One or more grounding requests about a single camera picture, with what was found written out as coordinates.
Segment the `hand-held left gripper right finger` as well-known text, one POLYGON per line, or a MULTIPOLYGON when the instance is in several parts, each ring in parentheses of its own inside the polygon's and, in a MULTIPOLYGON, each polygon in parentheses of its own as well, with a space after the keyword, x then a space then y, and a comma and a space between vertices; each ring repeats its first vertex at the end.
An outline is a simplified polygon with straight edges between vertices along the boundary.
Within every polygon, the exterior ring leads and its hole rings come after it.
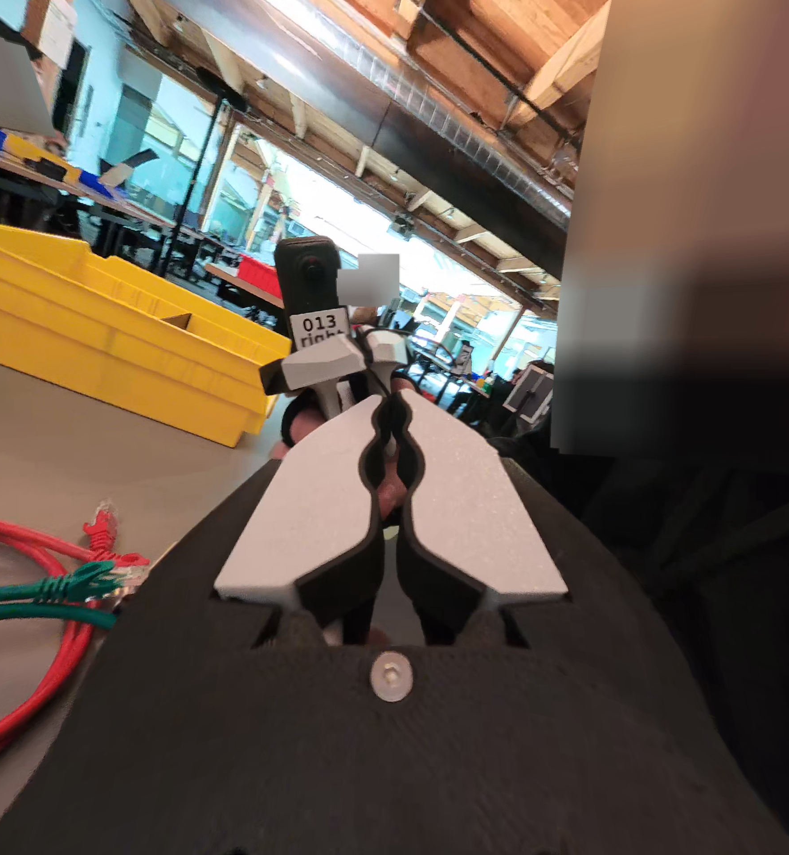
POLYGON ((414 391, 395 394, 392 432, 406 487, 397 576, 430 645, 452 644, 479 611, 569 593, 496 450, 414 391))

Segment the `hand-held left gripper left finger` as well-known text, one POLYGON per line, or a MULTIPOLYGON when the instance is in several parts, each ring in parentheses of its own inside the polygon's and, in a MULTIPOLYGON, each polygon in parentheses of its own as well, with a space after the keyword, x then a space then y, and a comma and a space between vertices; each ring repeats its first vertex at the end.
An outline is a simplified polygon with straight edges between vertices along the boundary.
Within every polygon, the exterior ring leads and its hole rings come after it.
POLYGON ((344 645, 364 645, 384 575, 380 430, 368 396, 261 470, 264 486, 214 582, 219 600, 307 611, 344 645))

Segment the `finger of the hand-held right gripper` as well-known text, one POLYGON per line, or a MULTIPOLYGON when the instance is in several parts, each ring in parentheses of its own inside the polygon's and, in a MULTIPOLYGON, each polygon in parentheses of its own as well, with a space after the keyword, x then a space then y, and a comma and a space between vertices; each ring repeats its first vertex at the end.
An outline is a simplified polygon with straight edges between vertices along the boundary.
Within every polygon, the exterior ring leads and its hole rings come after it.
POLYGON ((386 397, 392 392, 392 379, 409 363, 406 338, 398 332, 366 333, 366 385, 368 395, 386 397))
POLYGON ((299 394, 310 388, 324 420, 342 412, 338 383, 368 368, 366 356, 350 336, 334 336, 297 350, 280 364, 280 393, 299 394))

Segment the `red ridged crate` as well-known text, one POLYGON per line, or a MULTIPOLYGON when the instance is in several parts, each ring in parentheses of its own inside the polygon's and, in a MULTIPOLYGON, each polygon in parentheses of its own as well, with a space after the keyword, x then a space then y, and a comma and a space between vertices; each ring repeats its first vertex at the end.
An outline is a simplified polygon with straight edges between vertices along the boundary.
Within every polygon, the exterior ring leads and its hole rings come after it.
POLYGON ((282 299, 282 288, 278 274, 270 264, 259 262, 255 258, 243 254, 240 257, 237 276, 258 290, 282 299))

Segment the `yellow plastic bin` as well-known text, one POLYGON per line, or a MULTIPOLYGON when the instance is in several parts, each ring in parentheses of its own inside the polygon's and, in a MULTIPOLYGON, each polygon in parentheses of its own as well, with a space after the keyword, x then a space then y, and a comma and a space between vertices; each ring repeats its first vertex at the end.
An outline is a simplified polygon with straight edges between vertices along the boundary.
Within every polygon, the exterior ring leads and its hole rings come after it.
POLYGON ((81 240, 0 225, 0 365, 234 447, 290 340, 81 240))

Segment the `long wooden edged table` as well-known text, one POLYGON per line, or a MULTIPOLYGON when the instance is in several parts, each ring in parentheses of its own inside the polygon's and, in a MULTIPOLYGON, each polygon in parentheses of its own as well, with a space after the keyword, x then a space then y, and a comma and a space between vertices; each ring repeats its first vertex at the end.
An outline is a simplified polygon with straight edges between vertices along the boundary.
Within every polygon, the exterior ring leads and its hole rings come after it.
POLYGON ((94 204, 111 208, 119 214, 128 216, 132 219, 148 222, 157 228, 172 228, 175 225, 172 220, 168 220, 164 217, 152 213, 146 208, 142 208, 131 200, 122 197, 122 195, 115 190, 111 190, 110 196, 106 197, 104 195, 101 195, 100 192, 95 191, 93 188, 83 185, 79 181, 74 182, 73 184, 69 184, 64 181, 54 180, 23 165, 23 163, 19 162, 13 156, 9 156, 7 153, 1 151, 0 169, 8 175, 13 175, 20 179, 30 180, 34 183, 40 184, 44 187, 49 187, 57 191, 65 191, 68 194, 74 195, 78 198, 89 199, 94 204))

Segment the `small yellow bin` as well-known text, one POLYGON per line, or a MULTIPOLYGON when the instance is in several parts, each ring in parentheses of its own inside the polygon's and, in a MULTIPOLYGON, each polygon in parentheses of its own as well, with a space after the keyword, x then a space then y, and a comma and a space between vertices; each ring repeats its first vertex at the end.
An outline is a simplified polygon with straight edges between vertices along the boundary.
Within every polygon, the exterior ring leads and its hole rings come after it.
POLYGON ((76 184, 81 169, 68 163, 61 155, 47 151, 41 146, 15 134, 8 134, 4 141, 4 151, 42 175, 66 184, 76 184))

